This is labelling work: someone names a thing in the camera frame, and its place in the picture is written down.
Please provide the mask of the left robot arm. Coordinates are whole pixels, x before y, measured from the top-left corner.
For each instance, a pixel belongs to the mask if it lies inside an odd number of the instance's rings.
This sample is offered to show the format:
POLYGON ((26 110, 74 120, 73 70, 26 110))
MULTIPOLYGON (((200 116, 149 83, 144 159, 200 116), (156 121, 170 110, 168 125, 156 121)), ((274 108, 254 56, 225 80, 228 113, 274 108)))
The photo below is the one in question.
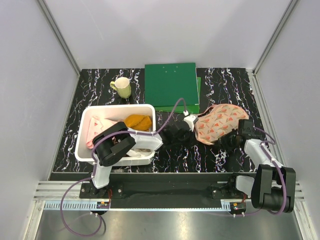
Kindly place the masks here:
POLYGON ((128 128, 124 122, 116 123, 93 139, 91 157, 94 165, 90 192, 97 198, 103 198, 108 193, 112 167, 130 150, 157 151, 184 143, 193 133, 194 127, 185 121, 151 132, 128 128))

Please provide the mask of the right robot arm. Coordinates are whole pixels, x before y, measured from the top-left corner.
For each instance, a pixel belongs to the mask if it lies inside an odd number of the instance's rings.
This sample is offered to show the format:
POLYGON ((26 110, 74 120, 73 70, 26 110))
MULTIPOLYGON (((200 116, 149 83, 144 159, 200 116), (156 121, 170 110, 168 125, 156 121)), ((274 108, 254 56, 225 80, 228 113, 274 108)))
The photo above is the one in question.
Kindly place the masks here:
POLYGON ((276 140, 264 130, 235 130, 220 137, 219 145, 225 151, 243 148, 257 167, 255 176, 233 174, 227 185, 228 195, 239 198, 245 194, 252 206, 273 215, 291 213, 295 205, 296 172, 283 166, 268 150, 266 144, 275 145, 276 140))

